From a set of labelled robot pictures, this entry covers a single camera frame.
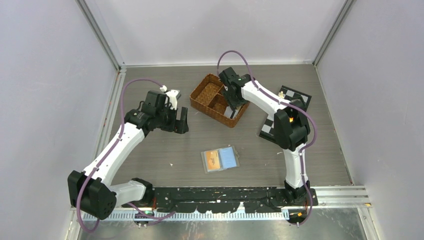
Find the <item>taupe leather card holder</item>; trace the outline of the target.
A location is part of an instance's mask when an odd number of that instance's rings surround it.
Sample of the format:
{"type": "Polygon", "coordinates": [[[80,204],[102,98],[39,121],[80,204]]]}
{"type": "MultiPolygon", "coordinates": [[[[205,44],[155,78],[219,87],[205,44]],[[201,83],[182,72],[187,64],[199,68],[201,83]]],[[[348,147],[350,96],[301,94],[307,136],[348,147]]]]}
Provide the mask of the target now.
{"type": "Polygon", "coordinates": [[[205,157],[204,152],[208,151],[202,151],[200,153],[201,156],[201,162],[203,164],[203,169],[206,174],[214,173],[214,172],[220,172],[228,169],[237,168],[240,166],[239,163],[239,154],[236,150],[236,148],[233,145],[228,145],[226,147],[221,147],[213,150],[218,150],[219,153],[219,159],[220,159],[220,165],[221,169],[216,171],[207,171],[206,164],[205,164],[205,157]]]}

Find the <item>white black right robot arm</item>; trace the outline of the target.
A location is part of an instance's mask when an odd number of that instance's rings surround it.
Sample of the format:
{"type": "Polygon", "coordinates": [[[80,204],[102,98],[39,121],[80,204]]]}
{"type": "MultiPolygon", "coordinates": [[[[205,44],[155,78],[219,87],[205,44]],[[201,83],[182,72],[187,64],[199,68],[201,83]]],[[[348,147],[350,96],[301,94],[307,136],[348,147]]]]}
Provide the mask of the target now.
{"type": "Polygon", "coordinates": [[[285,160],[285,198],[291,205],[299,205],[310,191],[305,149],[311,129],[303,99],[286,100],[249,74],[237,74],[232,67],[220,72],[218,77],[224,85],[222,95],[232,110],[253,103],[272,118],[274,141],[282,148],[285,160]]]}

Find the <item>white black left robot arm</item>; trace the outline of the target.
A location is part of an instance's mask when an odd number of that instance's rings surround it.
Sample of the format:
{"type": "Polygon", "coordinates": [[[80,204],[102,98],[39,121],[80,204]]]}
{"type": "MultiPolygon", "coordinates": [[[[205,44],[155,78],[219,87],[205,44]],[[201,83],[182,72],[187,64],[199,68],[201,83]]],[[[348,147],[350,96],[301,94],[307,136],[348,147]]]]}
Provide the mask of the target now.
{"type": "Polygon", "coordinates": [[[112,185],[112,181],[132,150],[155,129],[188,132],[186,107],[178,108],[179,90],[150,90],[138,108],[127,112],[113,139],[83,171],[68,176],[71,205],[97,219],[106,219],[116,207],[127,203],[148,207],[154,200],[153,185],[140,178],[112,185]]]}

